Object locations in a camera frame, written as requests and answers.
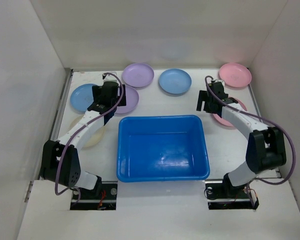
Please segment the purple plate front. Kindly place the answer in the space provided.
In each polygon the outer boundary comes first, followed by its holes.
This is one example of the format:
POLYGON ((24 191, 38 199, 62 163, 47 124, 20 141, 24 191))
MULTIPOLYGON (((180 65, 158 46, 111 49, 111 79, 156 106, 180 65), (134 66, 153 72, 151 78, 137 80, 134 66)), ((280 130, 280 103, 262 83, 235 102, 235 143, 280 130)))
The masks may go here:
POLYGON ((125 95, 126 95, 126 105, 118 106, 116 109, 116 114, 127 114, 132 112, 139 103, 139 94, 136 89, 126 85, 125 86, 125 95))

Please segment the pink plate front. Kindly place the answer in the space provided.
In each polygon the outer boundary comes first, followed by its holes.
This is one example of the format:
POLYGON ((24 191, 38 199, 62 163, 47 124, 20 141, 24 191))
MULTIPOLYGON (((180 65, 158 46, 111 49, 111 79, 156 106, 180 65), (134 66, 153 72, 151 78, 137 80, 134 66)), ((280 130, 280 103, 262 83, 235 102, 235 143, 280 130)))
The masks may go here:
MULTIPOLYGON (((237 98, 234 98, 236 101, 238 101, 238 103, 240 104, 240 106, 247 111, 246 106, 237 98)), ((217 114, 212 114, 212 117, 221 125, 226 126, 226 127, 231 127, 233 128, 234 126, 227 120, 221 118, 220 116, 218 116, 217 114)))

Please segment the cream plate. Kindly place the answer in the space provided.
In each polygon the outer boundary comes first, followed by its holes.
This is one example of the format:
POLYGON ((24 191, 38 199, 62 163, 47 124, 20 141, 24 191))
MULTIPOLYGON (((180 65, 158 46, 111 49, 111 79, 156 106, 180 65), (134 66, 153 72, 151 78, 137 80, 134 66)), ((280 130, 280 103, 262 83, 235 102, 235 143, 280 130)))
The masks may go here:
MULTIPOLYGON (((71 130, 82 118, 84 115, 80 115, 77 118, 75 118, 71 124, 69 125, 69 130, 71 130)), ((86 142, 86 144, 83 146, 83 148, 90 148, 92 146, 95 146, 98 144, 101 139, 103 138, 104 134, 106 132, 106 126, 101 127, 98 129, 91 137, 90 139, 86 142)))

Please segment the light blue plate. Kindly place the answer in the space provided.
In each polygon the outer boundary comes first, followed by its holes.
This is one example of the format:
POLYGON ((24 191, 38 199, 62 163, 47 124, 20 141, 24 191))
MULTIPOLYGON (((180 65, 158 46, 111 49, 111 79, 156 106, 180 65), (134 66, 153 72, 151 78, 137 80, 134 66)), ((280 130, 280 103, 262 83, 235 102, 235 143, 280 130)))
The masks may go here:
POLYGON ((95 86, 93 83, 86 83, 78 86, 70 96, 71 106, 78 112, 84 113, 87 108, 93 103, 93 91, 95 86))
POLYGON ((171 68, 165 70, 159 76, 158 83, 165 92, 172 95, 181 95, 190 89, 192 78, 184 70, 171 68))

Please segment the pink plate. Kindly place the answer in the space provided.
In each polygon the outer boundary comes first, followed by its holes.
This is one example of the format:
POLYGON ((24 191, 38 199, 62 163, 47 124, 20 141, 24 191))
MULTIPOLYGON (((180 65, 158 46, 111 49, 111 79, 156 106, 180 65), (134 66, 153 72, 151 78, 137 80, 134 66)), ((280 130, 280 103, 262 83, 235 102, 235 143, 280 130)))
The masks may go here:
POLYGON ((239 63, 226 63, 219 69, 219 77, 232 88, 244 88, 252 81, 251 72, 239 63))
MULTIPOLYGON (((240 104, 240 106, 247 111, 246 106, 237 98, 234 98, 236 101, 238 101, 238 103, 240 104)), ((217 114, 212 114, 212 117, 221 125, 226 126, 226 127, 231 127, 233 128, 234 126, 227 120, 221 118, 220 116, 218 116, 217 114)))

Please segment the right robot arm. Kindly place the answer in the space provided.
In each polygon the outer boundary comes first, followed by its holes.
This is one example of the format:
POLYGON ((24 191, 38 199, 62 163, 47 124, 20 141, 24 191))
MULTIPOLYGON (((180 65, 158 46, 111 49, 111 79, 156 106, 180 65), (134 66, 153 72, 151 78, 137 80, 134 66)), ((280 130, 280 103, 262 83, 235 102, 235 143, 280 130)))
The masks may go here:
POLYGON ((284 133, 249 115, 235 98, 224 92, 221 82, 207 86, 207 90, 199 91, 196 110, 218 115, 247 139, 245 161, 222 180, 222 193, 226 198, 234 198, 261 173, 286 164, 284 133))

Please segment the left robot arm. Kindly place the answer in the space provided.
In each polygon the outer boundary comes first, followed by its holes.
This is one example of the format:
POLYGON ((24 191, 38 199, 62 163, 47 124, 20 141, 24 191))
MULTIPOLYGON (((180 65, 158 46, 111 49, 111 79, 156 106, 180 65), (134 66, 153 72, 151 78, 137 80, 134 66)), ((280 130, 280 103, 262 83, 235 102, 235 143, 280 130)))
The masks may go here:
POLYGON ((120 81, 105 81, 101 86, 92 86, 92 95, 92 104, 76 125, 64 136, 43 145, 39 175, 54 183, 56 195, 61 194, 60 185, 67 190, 85 191, 92 198, 102 194, 102 178, 82 170, 79 152, 117 108, 126 105, 126 86, 120 81))

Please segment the pink plate back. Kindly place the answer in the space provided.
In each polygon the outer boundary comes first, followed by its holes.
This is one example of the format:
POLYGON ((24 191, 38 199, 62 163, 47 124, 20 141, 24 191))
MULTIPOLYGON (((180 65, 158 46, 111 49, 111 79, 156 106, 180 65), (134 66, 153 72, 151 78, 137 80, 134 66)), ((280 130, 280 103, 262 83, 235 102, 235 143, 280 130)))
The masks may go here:
POLYGON ((244 88, 252 81, 251 72, 239 63, 226 63, 219 69, 219 77, 232 88, 244 88))

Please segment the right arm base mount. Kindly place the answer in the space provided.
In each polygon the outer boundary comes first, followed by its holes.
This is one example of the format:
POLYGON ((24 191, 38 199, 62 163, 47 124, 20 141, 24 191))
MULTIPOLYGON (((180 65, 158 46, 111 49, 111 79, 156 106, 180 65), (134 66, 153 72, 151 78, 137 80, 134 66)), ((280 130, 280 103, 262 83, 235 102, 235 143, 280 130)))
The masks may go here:
POLYGON ((253 210, 260 205, 256 191, 244 186, 234 194, 226 193, 221 180, 205 182, 204 196, 209 210, 253 210))

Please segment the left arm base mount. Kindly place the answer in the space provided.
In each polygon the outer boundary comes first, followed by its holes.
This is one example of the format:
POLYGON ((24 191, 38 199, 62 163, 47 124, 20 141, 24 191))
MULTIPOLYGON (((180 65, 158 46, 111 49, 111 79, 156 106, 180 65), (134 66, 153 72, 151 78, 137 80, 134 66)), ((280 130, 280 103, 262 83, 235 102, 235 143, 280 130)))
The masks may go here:
POLYGON ((98 196, 92 196, 87 190, 75 190, 72 192, 70 210, 72 211, 115 211, 117 208, 117 181, 102 182, 101 192, 98 196))

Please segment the purple plate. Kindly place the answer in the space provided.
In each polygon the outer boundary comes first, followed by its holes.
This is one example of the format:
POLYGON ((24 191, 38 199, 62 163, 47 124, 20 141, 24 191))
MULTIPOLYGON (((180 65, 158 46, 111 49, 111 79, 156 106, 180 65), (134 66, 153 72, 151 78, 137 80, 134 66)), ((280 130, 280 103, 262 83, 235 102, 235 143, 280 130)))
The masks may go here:
POLYGON ((118 106, 116 109, 116 114, 127 114, 132 112, 139 103, 139 94, 136 89, 126 85, 125 86, 125 95, 126 95, 126 105, 118 106))
POLYGON ((152 83, 155 72, 145 63, 132 63, 122 72, 122 80, 134 88, 144 88, 152 83))

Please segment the purple plate back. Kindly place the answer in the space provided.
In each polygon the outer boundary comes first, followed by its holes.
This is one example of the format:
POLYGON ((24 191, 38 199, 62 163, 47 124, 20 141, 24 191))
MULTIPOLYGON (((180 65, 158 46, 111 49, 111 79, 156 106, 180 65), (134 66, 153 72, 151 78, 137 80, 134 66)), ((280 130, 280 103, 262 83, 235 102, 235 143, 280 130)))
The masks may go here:
POLYGON ((134 88, 144 88, 152 83, 155 72, 145 63, 132 63, 122 72, 122 80, 134 88))

